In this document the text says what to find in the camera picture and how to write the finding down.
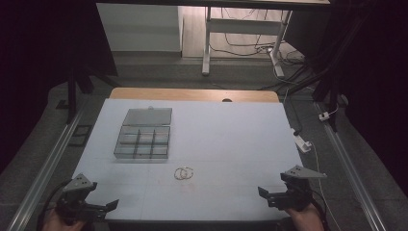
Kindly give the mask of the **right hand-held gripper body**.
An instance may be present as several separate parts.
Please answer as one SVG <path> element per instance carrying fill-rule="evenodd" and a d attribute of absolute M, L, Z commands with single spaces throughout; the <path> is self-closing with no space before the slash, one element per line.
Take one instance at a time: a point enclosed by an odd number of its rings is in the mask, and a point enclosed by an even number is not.
<path fill-rule="evenodd" d="M 325 173 L 302 166 L 294 166 L 281 173 L 280 176 L 287 187 L 284 198 L 289 200 L 289 208 L 297 211 L 302 211 L 312 202 L 313 196 L 309 180 L 325 179 L 327 177 Z"/>

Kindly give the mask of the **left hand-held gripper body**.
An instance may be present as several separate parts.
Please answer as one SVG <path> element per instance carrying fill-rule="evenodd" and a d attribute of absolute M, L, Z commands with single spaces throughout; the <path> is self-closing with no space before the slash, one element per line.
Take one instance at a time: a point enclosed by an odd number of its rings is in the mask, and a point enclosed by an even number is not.
<path fill-rule="evenodd" d="M 63 187 L 57 201 L 56 212 L 64 222 L 89 221 L 95 217 L 95 209 L 86 202 L 90 192 L 97 184 L 91 182 L 83 173 L 78 174 Z"/>

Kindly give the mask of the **clear plastic compartment box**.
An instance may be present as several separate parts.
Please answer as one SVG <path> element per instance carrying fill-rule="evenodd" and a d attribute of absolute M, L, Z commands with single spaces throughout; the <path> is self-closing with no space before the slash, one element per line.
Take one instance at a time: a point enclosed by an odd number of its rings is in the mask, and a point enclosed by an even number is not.
<path fill-rule="evenodd" d="M 166 160 L 168 158 L 171 108 L 129 109 L 115 145 L 122 160 Z"/>

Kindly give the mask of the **person's right hand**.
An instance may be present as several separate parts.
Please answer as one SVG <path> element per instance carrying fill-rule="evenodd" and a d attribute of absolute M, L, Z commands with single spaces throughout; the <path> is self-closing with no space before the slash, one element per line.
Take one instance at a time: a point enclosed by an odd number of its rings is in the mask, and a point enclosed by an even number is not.
<path fill-rule="evenodd" d="M 288 208 L 285 212 L 292 218 L 297 231 L 324 231 L 319 211 L 313 204 L 302 211 Z"/>

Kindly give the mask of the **person's left hand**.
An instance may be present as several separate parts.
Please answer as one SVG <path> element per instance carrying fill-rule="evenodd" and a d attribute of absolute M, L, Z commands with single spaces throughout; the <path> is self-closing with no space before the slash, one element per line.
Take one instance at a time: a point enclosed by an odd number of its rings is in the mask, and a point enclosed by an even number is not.
<path fill-rule="evenodd" d="M 76 221 L 72 225 L 67 225 L 62 218 L 52 210 L 41 228 L 41 231 L 81 231 L 85 226 L 83 221 Z"/>

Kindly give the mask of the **black metal stand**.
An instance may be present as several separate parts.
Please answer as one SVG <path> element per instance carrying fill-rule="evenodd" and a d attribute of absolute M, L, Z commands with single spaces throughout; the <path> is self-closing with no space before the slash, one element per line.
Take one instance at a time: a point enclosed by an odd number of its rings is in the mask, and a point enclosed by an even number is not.
<path fill-rule="evenodd" d="M 62 105 L 63 109 L 68 109 L 68 115 L 66 123 L 69 124 L 73 121 L 77 112 L 77 99 L 76 88 L 79 88 L 82 93 L 91 94 L 94 90 L 94 85 L 90 79 L 91 76 L 95 76 L 99 80 L 108 84 L 111 87 L 118 87 L 118 83 L 111 79 L 108 75 L 97 71 L 90 65 L 79 65 L 72 69 L 67 79 L 67 104 Z"/>
<path fill-rule="evenodd" d="M 291 95 L 318 82 L 312 93 L 312 98 L 320 102 L 327 94 L 330 95 L 329 110 L 332 115 L 328 118 L 328 121 L 334 131 L 337 131 L 335 113 L 338 110 L 340 69 L 345 61 L 346 53 L 366 19 L 367 16 L 361 13 L 352 16 L 350 21 L 345 24 L 344 30 L 336 37 L 336 41 L 333 41 L 332 45 L 319 55 L 320 62 L 316 65 L 319 71 L 313 77 L 301 81 L 288 91 L 288 95 Z"/>

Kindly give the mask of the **white cabinet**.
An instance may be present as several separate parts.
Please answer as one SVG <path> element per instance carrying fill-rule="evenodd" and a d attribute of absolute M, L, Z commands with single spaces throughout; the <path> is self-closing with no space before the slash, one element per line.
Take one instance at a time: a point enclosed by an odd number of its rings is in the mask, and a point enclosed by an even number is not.
<path fill-rule="evenodd" d="M 97 3 L 113 51 L 181 52 L 181 7 Z"/>

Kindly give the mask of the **aluminium rail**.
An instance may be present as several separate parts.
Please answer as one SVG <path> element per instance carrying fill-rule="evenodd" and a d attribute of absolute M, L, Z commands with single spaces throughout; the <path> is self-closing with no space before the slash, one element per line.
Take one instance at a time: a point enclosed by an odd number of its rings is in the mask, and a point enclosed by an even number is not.
<path fill-rule="evenodd" d="M 72 134 L 84 113 L 84 107 L 85 105 L 82 105 L 78 109 L 77 114 L 64 127 L 63 132 L 60 134 L 56 144 L 49 152 L 44 164 L 39 170 L 39 173 L 34 179 L 30 189 L 25 194 L 25 197 L 15 212 L 6 231 L 24 231 L 40 201 L 42 194 L 46 189 L 46 186 L 51 179 L 52 174 L 56 169 L 56 166 L 64 154 L 64 150 L 67 147 L 69 139 L 72 137 Z"/>
<path fill-rule="evenodd" d="M 319 192 L 327 203 L 332 230 L 388 231 L 339 133 L 326 120 L 319 119 L 322 114 L 319 103 L 313 106 L 324 135 L 315 150 L 316 167 L 328 175 L 326 181 L 319 181 Z"/>

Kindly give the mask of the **black rectangular floor frame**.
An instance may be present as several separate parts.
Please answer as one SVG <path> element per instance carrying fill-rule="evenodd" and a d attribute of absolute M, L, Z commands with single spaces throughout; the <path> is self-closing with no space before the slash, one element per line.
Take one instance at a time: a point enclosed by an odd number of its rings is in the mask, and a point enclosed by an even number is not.
<path fill-rule="evenodd" d="M 84 147 L 89 140 L 91 130 L 91 125 L 77 125 L 68 145 L 74 147 Z"/>

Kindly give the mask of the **white desk frame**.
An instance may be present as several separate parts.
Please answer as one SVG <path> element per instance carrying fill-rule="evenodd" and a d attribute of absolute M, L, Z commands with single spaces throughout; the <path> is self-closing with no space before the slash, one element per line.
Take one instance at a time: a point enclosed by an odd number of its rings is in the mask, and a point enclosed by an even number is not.
<path fill-rule="evenodd" d="M 246 20 L 246 19 L 226 19 L 212 17 L 212 8 L 206 7 L 205 12 L 205 43 L 203 49 L 202 75 L 210 74 L 210 40 L 211 34 L 237 34 L 237 35 L 259 35 L 275 36 L 273 45 L 267 48 L 267 54 L 271 60 L 276 77 L 283 77 L 284 72 L 278 61 L 278 52 L 283 41 L 292 12 L 282 11 L 282 18 L 278 21 L 267 20 Z"/>

